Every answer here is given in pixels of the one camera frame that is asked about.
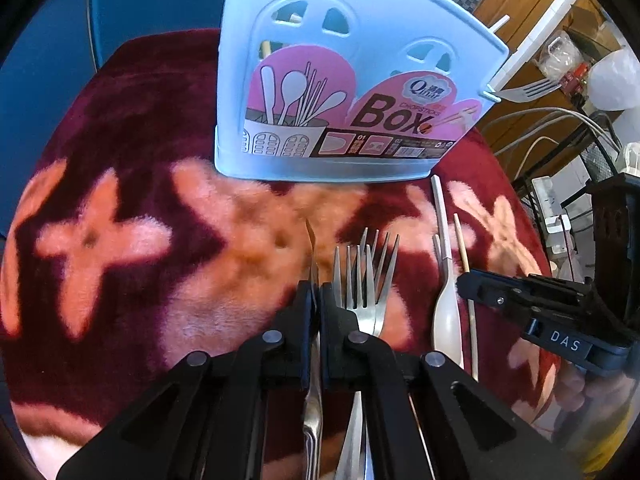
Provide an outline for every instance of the screw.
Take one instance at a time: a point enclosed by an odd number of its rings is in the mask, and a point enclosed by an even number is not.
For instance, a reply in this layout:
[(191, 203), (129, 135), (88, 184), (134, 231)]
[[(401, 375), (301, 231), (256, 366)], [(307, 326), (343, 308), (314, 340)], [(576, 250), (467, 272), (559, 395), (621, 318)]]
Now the screw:
[(364, 343), (367, 339), (369, 339), (369, 334), (365, 334), (364, 332), (359, 332), (358, 330), (354, 330), (349, 334), (349, 341), (353, 344), (360, 345)]
[(262, 340), (265, 343), (279, 343), (282, 339), (282, 332), (279, 330), (267, 330), (264, 334), (262, 334)]
[(444, 355), (440, 352), (429, 352), (424, 360), (427, 362), (429, 366), (433, 366), (434, 368), (440, 368), (446, 361), (444, 359)]
[(207, 362), (207, 355), (204, 352), (191, 352), (187, 355), (187, 364), (189, 366), (202, 366)]

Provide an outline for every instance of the fork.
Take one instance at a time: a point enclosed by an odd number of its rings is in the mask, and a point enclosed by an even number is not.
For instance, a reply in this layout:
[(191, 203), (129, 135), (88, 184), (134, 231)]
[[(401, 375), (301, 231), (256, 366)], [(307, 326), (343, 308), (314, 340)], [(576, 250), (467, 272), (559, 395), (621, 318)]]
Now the fork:
[[(356, 249), (356, 264), (351, 268), (351, 247), (347, 246), (346, 253), (346, 294), (342, 296), (342, 277), (340, 272), (340, 247), (335, 248), (334, 252), (334, 276), (333, 286), (336, 305), (352, 310), (358, 318), (358, 329), (361, 332), (371, 334), (375, 337), (380, 336), (385, 320), (386, 300), (391, 290), (391, 282), (393, 280), (394, 270), (396, 268), (396, 259), (398, 258), (398, 247), (400, 244), (399, 235), (396, 236), (394, 248), (389, 258), (389, 264), (386, 268), (385, 280), (382, 290), (378, 295), (380, 279), (382, 278), (383, 267), (385, 265), (386, 248), (389, 242), (389, 233), (385, 236), (382, 245), (382, 254), (376, 268), (373, 271), (373, 258), (375, 256), (376, 245), (378, 241), (379, 231), (376, 231), (373, 243), (373, 252), (371, 246), (366, 245), (368, 229), (365, 228), (360, 240), (360, 244)], [(362, 248), (365, 248), (365, 293), (362, 291)], [(360, 449), (362, 444), (363, 429), (363, 413), (362, 413), (362, 394), (356, 392), (353, 396), (353, 406), (347, 433), (342, 445), (340, 460), (335, 472), (335, 480), (355, 480), (358, 478), (360, 471)], [(367, 439), (366, 443), (366, 464), (371, 464), (370, 448)]]
[(551, 94), (551, 92), (558, 90), (560, 87), (561, 85), (559, 83), (544, 78), (535, 83), (530, 83), (518, 88), (508, 88), (506, 90), (492, 92), (492, 94), (500, 99), (511, 101), (512, 103), (530, 103), (547, 94)]

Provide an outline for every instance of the floral blanket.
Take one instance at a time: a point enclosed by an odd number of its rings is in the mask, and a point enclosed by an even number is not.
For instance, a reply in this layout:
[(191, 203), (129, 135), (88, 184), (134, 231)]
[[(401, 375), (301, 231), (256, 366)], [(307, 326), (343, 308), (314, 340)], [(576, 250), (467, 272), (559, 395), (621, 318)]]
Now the floral blanket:
[[(308, 274), (305, 219), (324, 280), (334, 247), (356, 244), (365, 226), (400, 235), (382, 338), (401, 351), (430, 348), (442, 284), (429, 179), (337, 186), (217, 174), (218, 37), (196, 30), (124, 44), (56, 129), (15, 213), (0, 276), (1, 349), (18, 425), (49, 479), (187, 352), (229, 352), (268, 326)], [(548, 272), (476, 131), (435, 173), (449, 221), (460, 215), (472, 267)], [(477, 310), (481, 383), (533, 420), (557, 358), (520, 340), (495, 312)], [(462, 301), (460, 314), (469, 370)], [(302, 400), (292, 393), (270, 402), (268, 479), (302, 473)], [(323, 473), (335, 468), (349, 412), (347, 397), (326, 396)]]

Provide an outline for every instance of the product label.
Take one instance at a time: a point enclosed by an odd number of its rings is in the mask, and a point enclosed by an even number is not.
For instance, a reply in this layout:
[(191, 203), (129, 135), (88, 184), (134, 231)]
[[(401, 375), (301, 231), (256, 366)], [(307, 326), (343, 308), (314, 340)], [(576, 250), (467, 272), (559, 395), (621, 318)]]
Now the product label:
[(354, 101), (349, 63), (320, 46), (282, 48), (254, 71), (242, 150), (255, 155), (440, 159), (476, 123), (435, 72), (392, 76)]

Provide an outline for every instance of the chopstick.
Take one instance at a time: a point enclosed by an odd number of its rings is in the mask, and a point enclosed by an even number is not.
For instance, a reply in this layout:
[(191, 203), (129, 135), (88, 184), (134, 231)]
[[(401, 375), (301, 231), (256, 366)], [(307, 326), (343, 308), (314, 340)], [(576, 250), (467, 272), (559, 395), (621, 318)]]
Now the chopstick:
[[(458, 238), (458, 249), (462, 268), (469, 272), (469, 259), (466, 255), (465, 239), (462, 235), (462, 225), (458, 213), (453, 213), (453, 223), (456, 226), (456, 237)], [(468, 300), (469, 308), (469, 332), (471, 332), (471, 375), (478, 381), (478, 326), (476, 325), (476, 305), (473, 300)]]

